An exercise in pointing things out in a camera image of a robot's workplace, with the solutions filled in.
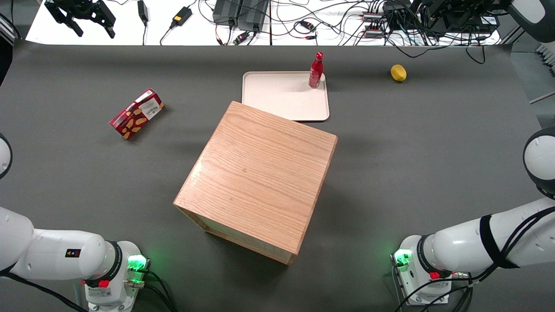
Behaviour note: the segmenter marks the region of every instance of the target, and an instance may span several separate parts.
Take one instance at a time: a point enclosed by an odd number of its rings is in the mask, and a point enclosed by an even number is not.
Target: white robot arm
[[[0,134],[0,178],[12,159],[8,140]],[[0,207],[0,276],[32,280],[81,279],[89,308],[131,311],[144,286],[148,261],[129,241],[106,241],[93,233],[40,230],[17,213]]]
[[[487,215],[429,235],[407,237],[393,255],[410,305],[445,304],[450,279],[458,272],[483,272],[555,261],[555,127],[541,130],[525,145],[523,162],[545,198],[512,210]],[[523,221],[543,216],[504,256],[501,251]]]

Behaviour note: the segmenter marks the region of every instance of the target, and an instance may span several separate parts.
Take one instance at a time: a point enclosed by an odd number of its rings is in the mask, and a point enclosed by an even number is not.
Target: red button
[[[107,288],[109,284],[110,284],[109,280],[101,280],[98,282],[98,287]]]
[[[430,272],[430,278],[432,280],[440,278],[440,274],[438,272]]]

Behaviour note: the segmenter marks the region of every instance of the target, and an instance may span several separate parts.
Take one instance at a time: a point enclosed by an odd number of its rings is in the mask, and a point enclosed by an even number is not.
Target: gray table surface
[[[541,197],[522,165],[539,125],[507,47],[488,47],[483,66],[461,48],[417,59],[394,48],[321,50],[331,117],[310,125],[339,143],[291,267],[205,234],[171,203],[226,107],[241,101],[243,74],[306,70],[315,47],[18,42],[0,88],[0,131],[14,149],[0,203],[36,228],[135,242],[180,311],[393,311],[389,254],[404,237]],[[405,83],[389,75],[396,63]],[[149,87],[166,108],[126,142],[108,121]],[[554,273],[550,264],[499,270],[470,311],[551,311]],[[74,298],[68,281],[40,283]],[[0,280],[0,299],[3,312],[69,311],[10,280]],[[145,290],[135,311],[164,307]]]

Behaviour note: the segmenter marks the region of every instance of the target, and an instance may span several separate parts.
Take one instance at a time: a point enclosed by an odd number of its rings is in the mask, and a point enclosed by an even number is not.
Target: wooden box
[[[337,136],[232,102],[174,205],[285,264],[299,254]]]

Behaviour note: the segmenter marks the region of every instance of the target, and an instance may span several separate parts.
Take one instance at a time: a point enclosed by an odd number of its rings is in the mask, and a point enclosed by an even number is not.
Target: red snack box
[[[164,108],[164,103],[152,89],[146,90],[127,108],[122,110],[110,125],[116,129],[124,139],[129,140],[137,131],[147,124],[159,111]]]

